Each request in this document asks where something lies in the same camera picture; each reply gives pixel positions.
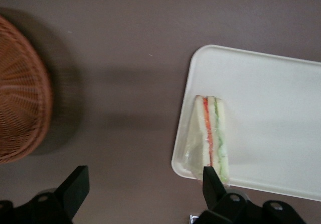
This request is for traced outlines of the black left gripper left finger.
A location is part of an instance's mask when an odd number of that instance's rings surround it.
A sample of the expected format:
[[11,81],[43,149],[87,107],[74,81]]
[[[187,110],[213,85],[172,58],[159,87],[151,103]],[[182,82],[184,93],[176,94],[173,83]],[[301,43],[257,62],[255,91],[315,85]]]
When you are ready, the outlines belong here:
[[28,202],[31,223],[72,223],[90,190],[88,166],[78,166],[53,192]]

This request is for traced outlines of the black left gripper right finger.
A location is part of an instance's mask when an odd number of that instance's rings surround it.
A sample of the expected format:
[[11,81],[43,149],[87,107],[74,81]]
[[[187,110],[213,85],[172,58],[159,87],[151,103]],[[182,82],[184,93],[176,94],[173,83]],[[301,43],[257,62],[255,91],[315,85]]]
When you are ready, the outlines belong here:
[[244,223],[246,199],[227,192],[212,167],[203,169],[202,190],[208,209],[199,216],[199,223]]

